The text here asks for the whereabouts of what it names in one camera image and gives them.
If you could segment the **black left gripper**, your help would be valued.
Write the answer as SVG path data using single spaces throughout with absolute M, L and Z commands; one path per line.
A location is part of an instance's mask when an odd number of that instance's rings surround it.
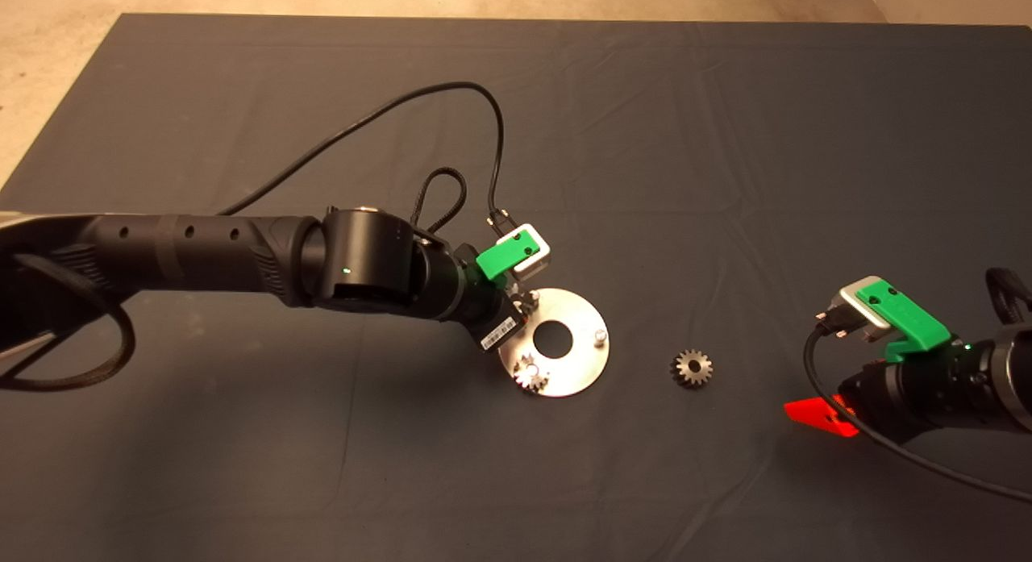
M 521 312 L 504 284 L 487 278 L 476 256 L 475 247 L 460 249 L 460 324 L 480 350 L 496 352 L 526 327 L 533 312 Z

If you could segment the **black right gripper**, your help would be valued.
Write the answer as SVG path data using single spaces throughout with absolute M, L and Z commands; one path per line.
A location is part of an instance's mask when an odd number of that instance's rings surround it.
M 838 386 L 842 402 L 874 432 L 908 442 L 939 429 L 994 427 L 990 344 L 952 344 L 901 361 L 873 361 Z M 852 438 L 859 429 L 821 397 L 784 404 L 794 423 Z

